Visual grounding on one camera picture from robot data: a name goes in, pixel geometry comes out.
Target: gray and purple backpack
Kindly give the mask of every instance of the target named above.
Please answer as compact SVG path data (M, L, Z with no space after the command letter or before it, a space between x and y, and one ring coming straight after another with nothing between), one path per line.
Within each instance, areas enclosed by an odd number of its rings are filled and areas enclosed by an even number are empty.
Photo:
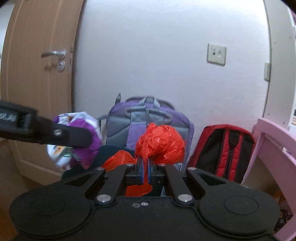
M148 97L131 97L120 102L120 94L108 115L98 118L99 122L107 118L106 145L116 145L135 150L139 137L145 133L150 123L170 125L174 127L185 141L185 157L183 163L177 165L178 170L186 167L194 125L174 106L163 100Z

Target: wall socket plate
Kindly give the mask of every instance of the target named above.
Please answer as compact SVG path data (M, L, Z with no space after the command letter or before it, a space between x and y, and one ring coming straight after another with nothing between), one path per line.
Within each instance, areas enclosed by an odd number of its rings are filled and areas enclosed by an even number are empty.
M224 66L226 62L226 47L209 43L207 45L207 61Z

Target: black circular cover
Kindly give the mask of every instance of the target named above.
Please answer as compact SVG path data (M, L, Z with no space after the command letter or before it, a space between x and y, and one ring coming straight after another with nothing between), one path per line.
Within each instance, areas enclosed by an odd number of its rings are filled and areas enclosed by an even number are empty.
M277 203L263 192L240 189L225 185L211 188L200 201L203 219L231 235L253 236L271 231L279 217Z
M47 186L16 198L10 218L21 232L34 237L59 236L75 229L89 215L90 205L72 186Z

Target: silver door handle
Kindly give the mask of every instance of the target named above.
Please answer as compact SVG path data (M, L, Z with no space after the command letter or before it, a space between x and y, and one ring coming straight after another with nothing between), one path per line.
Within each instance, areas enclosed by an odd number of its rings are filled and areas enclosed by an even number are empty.
M51 55L57 55L59 59L64 59L66 57L66 50L63 49L62 51L44 52L44 53L42 53L41 58L49 57Z

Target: wooden door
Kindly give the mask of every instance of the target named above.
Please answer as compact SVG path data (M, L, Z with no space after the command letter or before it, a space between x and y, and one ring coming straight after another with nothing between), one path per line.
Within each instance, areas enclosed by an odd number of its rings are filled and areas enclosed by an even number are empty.
M1 98L39 110L53 118L71 112L74 42L84 0L17 0L4 41ZM59 58L41 58L47 51L66 50L64 71ZM23 176L47 185L60 179L46 145L10 141Z

